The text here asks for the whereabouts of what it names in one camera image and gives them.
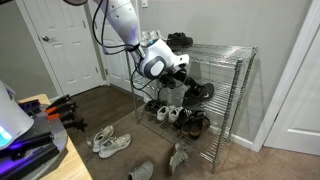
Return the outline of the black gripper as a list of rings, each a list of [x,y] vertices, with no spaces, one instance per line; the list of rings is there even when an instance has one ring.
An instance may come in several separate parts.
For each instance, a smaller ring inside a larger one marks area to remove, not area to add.
[[[198,87],[196,81],[187,75],[185,68],[177,71],[175,74],[167,73],[160,76],[159,81],[166,88],[176,88],[176,81],[181,81],[185,86],[190,86],[192,89]]]

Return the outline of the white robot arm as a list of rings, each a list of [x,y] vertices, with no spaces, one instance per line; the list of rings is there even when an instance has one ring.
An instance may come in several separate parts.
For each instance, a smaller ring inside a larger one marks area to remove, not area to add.
[[[140,75],[154,80],[167,72],[186,86],[198,87],[198,84],[185,73],[185,66],[189,64],[187,54],[175,55],[160,37],[139,40],[138,17],[130,0],[92,1],[97,5],[94,15],[99,11],[103,12],[103,22],[108,22],[119,35]]]

